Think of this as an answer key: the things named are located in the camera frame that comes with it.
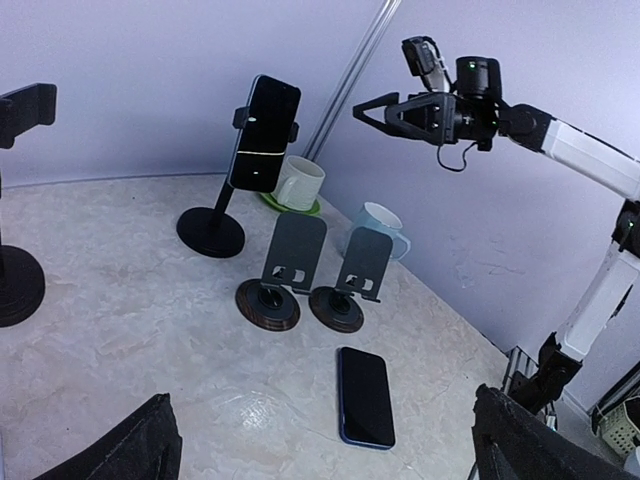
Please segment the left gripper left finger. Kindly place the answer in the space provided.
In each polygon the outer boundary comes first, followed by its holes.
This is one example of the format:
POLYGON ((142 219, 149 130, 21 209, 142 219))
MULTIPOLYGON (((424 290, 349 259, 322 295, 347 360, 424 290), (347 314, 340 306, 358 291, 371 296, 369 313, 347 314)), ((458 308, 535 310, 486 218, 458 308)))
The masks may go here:
POLYGON ((41 479, 177 479, 183 439, 168 393, 156 394, 41 479))

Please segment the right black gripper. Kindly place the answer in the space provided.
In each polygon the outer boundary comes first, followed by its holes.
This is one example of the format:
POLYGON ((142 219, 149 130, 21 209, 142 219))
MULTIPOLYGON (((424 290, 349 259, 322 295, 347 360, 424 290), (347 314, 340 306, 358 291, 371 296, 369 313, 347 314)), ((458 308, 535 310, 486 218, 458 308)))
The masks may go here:
POLYGON ((400 94, 392 92, 355 105, 352 115, 385 135, 444 146, 458 142, 455 111, 453 94, 412 94, 401 102, 400 94))

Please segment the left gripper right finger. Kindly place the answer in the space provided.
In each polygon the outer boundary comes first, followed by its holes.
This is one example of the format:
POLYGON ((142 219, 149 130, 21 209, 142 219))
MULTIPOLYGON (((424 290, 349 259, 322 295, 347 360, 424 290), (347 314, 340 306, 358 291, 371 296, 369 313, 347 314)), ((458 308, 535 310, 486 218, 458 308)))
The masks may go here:
POLYGON ((478 478, 632 479, 548 428, 500 390, 476 390, 472 427, 478 478))

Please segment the blue phone black screen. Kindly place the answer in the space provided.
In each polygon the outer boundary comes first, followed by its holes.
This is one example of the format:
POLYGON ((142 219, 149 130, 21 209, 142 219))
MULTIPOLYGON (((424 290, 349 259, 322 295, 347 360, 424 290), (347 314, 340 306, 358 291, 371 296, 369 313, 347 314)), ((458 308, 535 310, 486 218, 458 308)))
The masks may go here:
POLYGON ((390 450, 396 444, 385 360, 352 347, 337 352, 339 434, 351 445, 390 450))

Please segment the teal phone black screen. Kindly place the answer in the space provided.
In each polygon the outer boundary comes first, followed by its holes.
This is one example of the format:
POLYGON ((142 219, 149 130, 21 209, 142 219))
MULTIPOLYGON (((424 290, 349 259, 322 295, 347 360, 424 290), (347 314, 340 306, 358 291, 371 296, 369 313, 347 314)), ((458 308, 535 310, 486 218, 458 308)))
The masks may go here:
POLYGON ((239 130, 228 183, 238 190, 272 192, 294 127, 301 90, 265 74, 256 76, 247 105, 234 114, 239 130))

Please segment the black pole phone stand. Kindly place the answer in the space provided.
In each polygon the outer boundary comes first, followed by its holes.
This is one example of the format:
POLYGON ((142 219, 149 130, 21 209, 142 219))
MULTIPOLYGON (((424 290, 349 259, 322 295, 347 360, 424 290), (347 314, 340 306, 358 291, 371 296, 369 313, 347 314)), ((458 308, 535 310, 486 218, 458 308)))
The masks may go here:
POLYGON ((186 246, 212 258, 230 258, 242 251, 245 232, 226 213, 233 193, 234 188, 225 178, 214 208, 193 207, 181 214, 176 232, 186 246))
MULTIPOLYGON (((58 88, 34 83, 1 95, 1 148, 14 147, 17 137, 56 120, 58 88)), ((41 306, 46 277, 39 260, 29 251, 34 233, 29 230, 33 209, 18 203, 9 193, 1 219, 12 222, 1 230, 1 327, 11 328, 31 317, 41 306)))

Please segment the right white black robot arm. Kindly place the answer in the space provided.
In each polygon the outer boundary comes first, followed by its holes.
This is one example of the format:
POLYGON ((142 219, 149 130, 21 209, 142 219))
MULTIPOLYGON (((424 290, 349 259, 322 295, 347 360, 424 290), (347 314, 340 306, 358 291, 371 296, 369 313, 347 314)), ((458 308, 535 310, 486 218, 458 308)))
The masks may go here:
POLYGON ((548 112, 506 103, 496 59, 461 57, 454 73, 432 56, 409 67, 422 92, 379 96, 353 116, 436 150, 462 144, 486 153, 504 138, 513 159, 542 156, 576 174, 561 182, 543 172, 526 186, 487 167, 478 186, 432 186, 407 210, 409 270, 501 346, 531 343, 552 314, 565 313, 515 397, 532 410, 563 392, 596 403, 615 383, 614 357, 599 337, 639 287, 638 161, 548 112))

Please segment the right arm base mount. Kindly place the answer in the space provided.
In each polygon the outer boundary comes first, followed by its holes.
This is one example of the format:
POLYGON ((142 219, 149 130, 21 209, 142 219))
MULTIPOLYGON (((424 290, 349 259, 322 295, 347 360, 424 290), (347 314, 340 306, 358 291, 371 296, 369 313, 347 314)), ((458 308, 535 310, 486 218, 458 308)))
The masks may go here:
POLYGON ((520 347, 508 354, 502 391, 533 415, 558 400, 582 362, 568 356, 552 332, 539 349, 537 360, 520 347))

